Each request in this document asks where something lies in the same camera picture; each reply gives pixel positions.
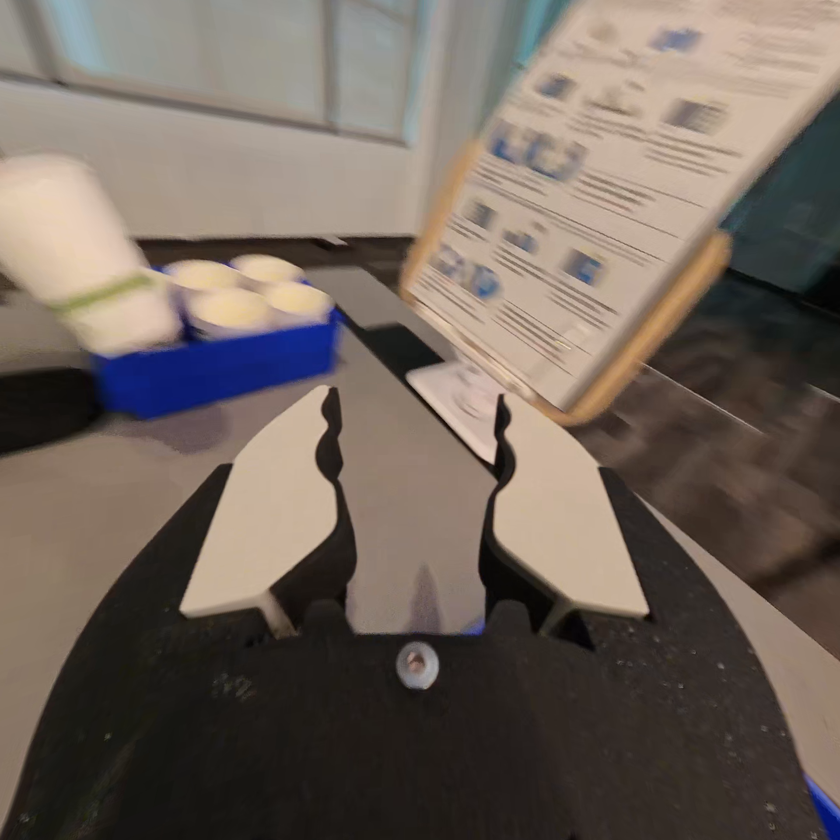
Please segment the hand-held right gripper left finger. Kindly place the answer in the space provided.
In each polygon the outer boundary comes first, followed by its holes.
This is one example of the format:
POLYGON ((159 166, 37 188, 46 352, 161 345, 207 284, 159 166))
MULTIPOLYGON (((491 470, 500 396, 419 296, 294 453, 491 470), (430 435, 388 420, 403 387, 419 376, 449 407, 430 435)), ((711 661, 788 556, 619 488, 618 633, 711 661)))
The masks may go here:
POLYGON ((344 613, 357 563, 340 482, 339 390, 318 385, 239 452, 181 601, 187 618, 257 610, 300 628, 316 602, 344 613))

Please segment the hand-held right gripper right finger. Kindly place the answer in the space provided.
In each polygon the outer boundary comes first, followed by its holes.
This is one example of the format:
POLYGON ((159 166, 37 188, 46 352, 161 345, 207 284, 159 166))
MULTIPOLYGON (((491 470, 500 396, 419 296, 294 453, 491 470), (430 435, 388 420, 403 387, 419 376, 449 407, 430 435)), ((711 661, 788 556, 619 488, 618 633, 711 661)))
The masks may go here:
POLYGON ((499 397, 494 435, 497 484, 479 544, 486 618, 514 601, 537 634, 561 634, 581 613, 648 619, 650 606, 595 459, 517 395, 499 397))

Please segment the blue plastic bin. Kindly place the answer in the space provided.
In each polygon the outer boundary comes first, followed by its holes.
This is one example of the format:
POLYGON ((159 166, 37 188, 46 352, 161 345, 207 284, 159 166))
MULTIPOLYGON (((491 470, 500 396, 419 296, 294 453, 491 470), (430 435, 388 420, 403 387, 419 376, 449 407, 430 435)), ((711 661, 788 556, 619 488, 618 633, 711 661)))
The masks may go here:
POLYGON ((327 324, 201 341, 186 320, 189 298, 172 294, 163 278, 182 322, 181 337, 155 349, 92 357, 109 411, 155 419, 331 372, 339 342, 335 303, 327 324))
POLYGON ((804 778, 826 837, 828 839, 839 839, 838 804, 809 775, 804 774, 804 778))

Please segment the white paper cup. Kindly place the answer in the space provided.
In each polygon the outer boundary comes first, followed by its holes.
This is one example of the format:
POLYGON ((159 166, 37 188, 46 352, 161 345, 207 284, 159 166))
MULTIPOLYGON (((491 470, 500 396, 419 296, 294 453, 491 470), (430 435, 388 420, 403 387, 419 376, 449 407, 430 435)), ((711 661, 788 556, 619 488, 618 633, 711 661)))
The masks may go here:
POLYGON ((171 344, 182 322, 93 170, 58 154, 2 159, 2 272, 86 351, 171 344))
POLYGON ((329 294, 302 281, 283 281, 262 294, 277 329, 314 327, 329 323, 334 302, 329 294))
POLYGON ((262 292, 286 282, 307 282, 302 268, 273 255, 239 255, 228 264, 239 273, 239 285, 250 291, 262 292))
POLYGON ((240 288, 244 280, 234 267, 209 259, 183 259, 163 266, 172 294, 181 298, 240 288))
POLYGON ((185 316, 201 341, 244 338, 277 326, 267 300, 243 288, 200 292, 187 300, 185 316))

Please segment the black flat mat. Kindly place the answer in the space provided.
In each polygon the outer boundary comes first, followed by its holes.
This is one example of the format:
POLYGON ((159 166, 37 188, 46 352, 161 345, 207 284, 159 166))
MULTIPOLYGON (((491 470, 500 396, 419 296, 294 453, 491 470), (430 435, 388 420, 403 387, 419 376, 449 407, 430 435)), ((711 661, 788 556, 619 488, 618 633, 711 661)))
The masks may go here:
POLYGON ((344 325, 404 385, 408 385, 407 376, 410 373, 445 362, 441 355, 402 324, 387 323, 363 328, 347 320, 344 325))

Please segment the printed instruction sign board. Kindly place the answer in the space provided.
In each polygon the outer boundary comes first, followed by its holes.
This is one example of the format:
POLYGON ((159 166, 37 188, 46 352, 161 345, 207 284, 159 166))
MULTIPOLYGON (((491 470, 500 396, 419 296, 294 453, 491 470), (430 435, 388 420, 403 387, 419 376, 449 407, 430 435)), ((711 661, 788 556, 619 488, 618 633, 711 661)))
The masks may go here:
POLYGON ((838 2, 577 2, 411 290, 567 411, 838 87, 838 2))

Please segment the large window with blinds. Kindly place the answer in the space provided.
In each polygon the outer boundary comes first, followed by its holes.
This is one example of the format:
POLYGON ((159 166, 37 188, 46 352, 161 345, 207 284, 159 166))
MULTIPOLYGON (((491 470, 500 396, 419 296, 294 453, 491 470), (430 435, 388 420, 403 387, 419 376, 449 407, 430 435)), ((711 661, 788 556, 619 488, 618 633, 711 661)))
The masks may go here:
POLYGON ((2 1, 2 77, 412 142, 433 2, 2 1))

